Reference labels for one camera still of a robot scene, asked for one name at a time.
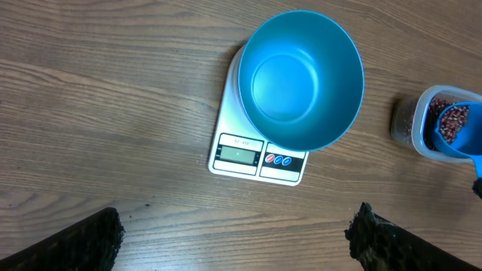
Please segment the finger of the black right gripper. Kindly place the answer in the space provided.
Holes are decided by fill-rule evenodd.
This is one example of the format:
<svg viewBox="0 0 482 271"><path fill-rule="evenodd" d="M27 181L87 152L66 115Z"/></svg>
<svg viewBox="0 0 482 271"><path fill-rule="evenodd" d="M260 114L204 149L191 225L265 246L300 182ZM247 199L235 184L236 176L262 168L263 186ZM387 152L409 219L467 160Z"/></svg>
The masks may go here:
<svg viewBox="0 0 482 271"><path fill-rule="evenodd" d="M473 192L482 199L482 178L478 178L472 186Z"/></svg>

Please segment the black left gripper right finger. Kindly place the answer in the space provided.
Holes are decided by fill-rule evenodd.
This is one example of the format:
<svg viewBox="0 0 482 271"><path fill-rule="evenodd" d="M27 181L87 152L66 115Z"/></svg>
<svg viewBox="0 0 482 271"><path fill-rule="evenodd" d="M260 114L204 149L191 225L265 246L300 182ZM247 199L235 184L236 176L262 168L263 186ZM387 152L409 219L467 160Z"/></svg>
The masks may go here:
<svg viewBox="0 0 482 271"><path fill-rule="evenodd" d="M349 255L365 271L478 271L478 268L372 212L364 202L344 230Z"/></svg>

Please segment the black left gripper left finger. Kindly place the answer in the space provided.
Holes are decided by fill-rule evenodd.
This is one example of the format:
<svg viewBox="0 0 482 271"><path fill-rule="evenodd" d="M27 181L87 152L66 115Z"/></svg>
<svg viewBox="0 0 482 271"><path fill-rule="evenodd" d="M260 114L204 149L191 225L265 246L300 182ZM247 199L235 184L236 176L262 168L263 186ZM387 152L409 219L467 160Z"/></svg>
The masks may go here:
<svg viewBox="0 0 482 271"><path fill-rule="evenodd" d="M1 260L7 271L111 271L124 226L117 209L105 208Z"/></svg>

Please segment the blue plastic measuring scoop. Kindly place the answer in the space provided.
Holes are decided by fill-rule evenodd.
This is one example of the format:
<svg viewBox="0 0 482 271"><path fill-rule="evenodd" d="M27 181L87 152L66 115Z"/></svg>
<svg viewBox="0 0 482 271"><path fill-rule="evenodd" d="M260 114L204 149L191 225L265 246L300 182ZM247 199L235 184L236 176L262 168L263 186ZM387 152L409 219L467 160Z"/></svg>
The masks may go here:
<svg viewBox="0 0 482 271"><path fill-rule="evenodd" d="M449 145L439 133L442 117L440 115L432 131L432 141L442 154L454 158L471 159L477 177L481 178L481 103L457 102L445 108L443 114L456 106L470 107L467 124L458 132L453 144Z"/></svg>

